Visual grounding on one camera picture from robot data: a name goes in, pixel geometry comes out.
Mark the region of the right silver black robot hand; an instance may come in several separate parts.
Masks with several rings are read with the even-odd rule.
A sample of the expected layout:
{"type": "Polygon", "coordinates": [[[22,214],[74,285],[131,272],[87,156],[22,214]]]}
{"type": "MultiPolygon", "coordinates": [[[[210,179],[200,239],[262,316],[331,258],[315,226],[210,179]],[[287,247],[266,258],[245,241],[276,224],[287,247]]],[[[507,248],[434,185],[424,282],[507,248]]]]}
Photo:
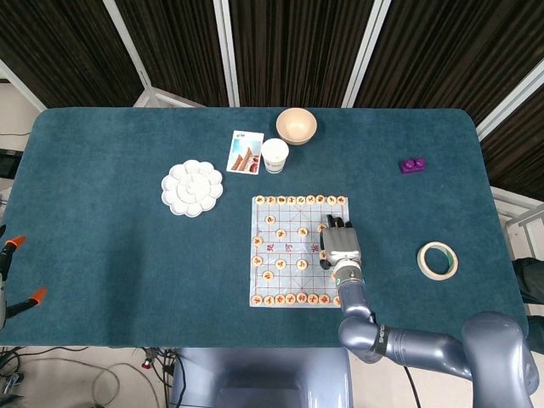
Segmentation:
{"type": "Polygon", "coordinates": [[[356,230],[350,221],[332,214],[326,215],[327,226],[320,232],[320,249],[325,258],[320,260],[322,269],[331,269],[343,261],[361,266],[362,252],[356,230]]]}

